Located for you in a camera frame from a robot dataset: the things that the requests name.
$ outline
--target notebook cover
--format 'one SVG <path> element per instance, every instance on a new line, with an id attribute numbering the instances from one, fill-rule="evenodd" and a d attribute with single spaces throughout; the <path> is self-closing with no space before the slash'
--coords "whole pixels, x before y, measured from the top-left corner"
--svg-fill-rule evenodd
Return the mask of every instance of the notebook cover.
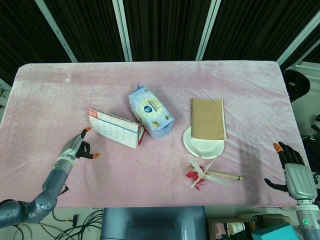
<path id="1" fill-rule="evenodd" d="M 226 140 L 222 99 L 190 100 L 191 137 L 203 140 Z"/>

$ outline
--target wall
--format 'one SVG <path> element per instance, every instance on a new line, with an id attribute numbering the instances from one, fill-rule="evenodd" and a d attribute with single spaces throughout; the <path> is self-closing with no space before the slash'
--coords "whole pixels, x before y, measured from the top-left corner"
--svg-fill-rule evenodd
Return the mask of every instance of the wall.
<path id="1" fill-rule="evenodd" d="M 319 68 L 319 63 L 303 62 L 302 66 Z M 292 105 L 293 113 L 301 134 L 312 135 L 315 131 L 310 127 L 316 124 L 320 127 L 320 122 L 316 121 L 316 115 L 320 114 L 320 71 L 294 68 L 305 76 L 310 76 L 310 91 L 303 97 L 294 101 Z"/>

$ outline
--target notebook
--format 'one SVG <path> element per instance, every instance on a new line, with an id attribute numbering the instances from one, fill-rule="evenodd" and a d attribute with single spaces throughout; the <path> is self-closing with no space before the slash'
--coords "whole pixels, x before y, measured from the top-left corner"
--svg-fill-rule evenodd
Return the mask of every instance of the notebook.
<path id="1" fill-rule="evenodd" d="M 190 100 L 191 137 L 202 140 L 226 140 L 222 99 Z"/>
<path id="2" fill-rule="evenodd" d="M 89 120 L 99 134 L 135 149 L 140 145 L 146 129 L 139 123 L 89 107 Z"/>

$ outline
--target table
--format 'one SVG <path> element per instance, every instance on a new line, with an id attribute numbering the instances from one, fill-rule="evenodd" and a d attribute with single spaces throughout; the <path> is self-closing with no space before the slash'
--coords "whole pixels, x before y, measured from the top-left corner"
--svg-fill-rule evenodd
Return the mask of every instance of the table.
<path id="1" fill-rule="evenodd" d="M 64 144 L 90 125 L 88 107 L 136 121 L 128 94 L 147 84 L 173 114 L 172 132 L 148 134 L 132 149 L 90 131 L 85 141 L 101 156 L 80 158 L 58 197 L 64 207 L 293 206 L 269 188 L 284 174 L 273 142 L 306 159 L 281 71 L 272 61 L 171 61 L 27 64 L 15 77 L 0 125 L 2 200 L 31 201 Z M 189 152 L 182 134 L 190 98 L 224 100 L 227 140 L 211 169 L 244 177 L 231 186 L 205 181 L 200 191 L 185 177 Z M 199 159 L 201 165 L 208 160 Z"/>

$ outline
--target orange fingertip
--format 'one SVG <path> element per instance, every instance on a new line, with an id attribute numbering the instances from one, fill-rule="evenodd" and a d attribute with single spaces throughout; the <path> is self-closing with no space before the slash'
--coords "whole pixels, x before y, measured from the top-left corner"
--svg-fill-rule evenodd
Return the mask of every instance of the orange fingertip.
<path id="1" fill-rule="evenodd" d="M 96 158 L 98 158 L 99 156 L 100 156 L 100 153 L 94 153 L 92 159 L 96 159 Z"/>
<path id="2" fill-rule="evenodd" d="M 274 147 L 277 154 L 284 151 L 283 148 L 280 147 L 278 143 L 274 143 L 273 147 Z"/>

